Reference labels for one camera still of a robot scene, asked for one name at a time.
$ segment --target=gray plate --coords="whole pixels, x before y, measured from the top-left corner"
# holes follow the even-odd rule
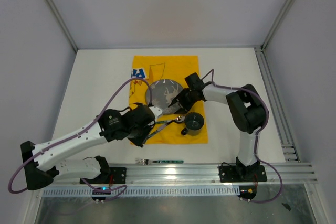
[[[179,105],[174,104],[169,107],[172,100],[183,90],[183,87],[176,81],[173,80],[159,80],[151,85],[153,91],[153,105],[159,107],[163,110],[164,115],[174,114],[179,110]],[[149,89],[146,90],[145,94],[146,103],[149,103],[150,93]]]

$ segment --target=yellow placemat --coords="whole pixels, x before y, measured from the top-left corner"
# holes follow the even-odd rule
[[[149,84],[153,84],[161,79],[170,79],[178,82],[182,87],[187,88],[185,77],[192,73],[200,74],[198,68],[198,56],[135,56],[133,60],[132,77],[145,79]],[[145,93],[147,85],[142,81],[132,81],[130,86],[130,107],[134,103],[146,104]],[[190,112],[198,112],[204,117],[203,102],[197,102]],[[159,121],[172,120],[176,114],[163,115]],[[208,142],[206,124],[196,136],[181,135],[184,124],[172,123],[157,135],[148,139],[146,144],[206,144]]]

